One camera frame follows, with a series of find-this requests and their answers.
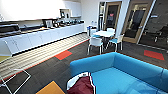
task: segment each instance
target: doorway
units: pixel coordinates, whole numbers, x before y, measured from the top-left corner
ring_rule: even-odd
[[[106,11],[104,15],[104,28],[115,28],[117,27],[118,16],[120,13],[121,2],[107,2]]]
[[[151,4],[152,0],[130,1],[122,31],[122,34],[125,34],[124,41],[137,43]]]

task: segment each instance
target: sofa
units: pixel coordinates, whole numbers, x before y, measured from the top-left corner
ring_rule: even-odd
[[[111,52],[70,63],[71,76],[90,72],[96,94],[168,94],[168,70]]]

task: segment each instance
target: white table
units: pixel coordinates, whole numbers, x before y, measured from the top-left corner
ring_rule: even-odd
[[[99,36],[103,36],[103,37],[111,37],[113,36],[115,33],[114,32],[107,32],[107,31],[98,31],[96,33],[93,33],[94,35],[99,35]]]

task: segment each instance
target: sofa armrest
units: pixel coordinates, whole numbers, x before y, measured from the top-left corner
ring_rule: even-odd
[[[113,66],[115,53],[107,53],[79,59],[70,63],[71,76],[75,76],[82,72],[96,72]]]

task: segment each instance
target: red carpet tile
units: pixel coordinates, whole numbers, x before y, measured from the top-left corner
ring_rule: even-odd
[[[71,52],[65,50],[65,51],[63,51],[63,52],[61,52],[61,53],[55,55],[54,57],[58,58],[59,60],[62,60],[62,59],[64,59],[64,58],[70,56],[71,54],[72,54]]]
[[[159,59],[159,60],[164,60],[164,57],[161,53],[144,50],[144,55],[148,56],[148,57],[156,58],[156,59]]]

